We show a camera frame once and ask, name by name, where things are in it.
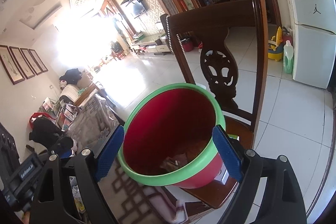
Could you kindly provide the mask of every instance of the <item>trash can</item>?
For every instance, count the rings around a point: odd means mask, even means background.
[[[118,159],[124,171],[144,185],[202,187],[222,166],[212,141],[217,124],[226,128],[221,108],[207,90],[186,83],[164,86],[144,98],[127,119]],[[181,153],[194,159],[164,173],[162,162]]]

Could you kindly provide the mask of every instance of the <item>blue gripper pad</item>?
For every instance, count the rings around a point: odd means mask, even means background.
[[[220,126],[212,129],[212,140],[222,158],[230,177],[236,179],[239,183],[243,180],[242,162],[231,143],[224,135]]]
[[[119,125],[100,152],[97,159],[97,171],[95,173],[96,182],[99,182],[103,177],[107,176],[114,158],[124,141],[124,135],[124,128]]]

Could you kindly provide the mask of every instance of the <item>red plastic bag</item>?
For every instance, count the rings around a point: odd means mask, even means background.
[[[52,119],[52,120],[56,120],[54,119],[53,117],[51,117],[48,113],[45,113],[45,112],[35,112],[30,118],[29,118],[29,124],[30,124],[30,127],[33,129],[34,127],[34,121],[32,121],[32,118],[37,118],[38,116],[46,116],[47,118],[49,119]]]

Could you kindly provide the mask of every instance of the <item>chair back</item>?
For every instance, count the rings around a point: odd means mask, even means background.
[[[195,84],[176,35],[192,31],[202,41],[201,69],[221,109],[250,121],[250,131],[256,132],[267,75],[268,25],[265,0],[228,1],[170,17],[165,14],[161,16],[161,22],[166,33],[170,35],[171,46],[185,81]],[[238,67],[225,44],[225,38],[228,34],[228,27],[238,26],[256,27],[257,73],[252,113],[240,109],[234,100],[238,82]]]

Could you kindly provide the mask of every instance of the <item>yellow toy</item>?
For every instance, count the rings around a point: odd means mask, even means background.
[[[279,62],[284,56],[284,44],[282,39],[282,29],[278,28],[277,34],[268,43],[268,58]]]

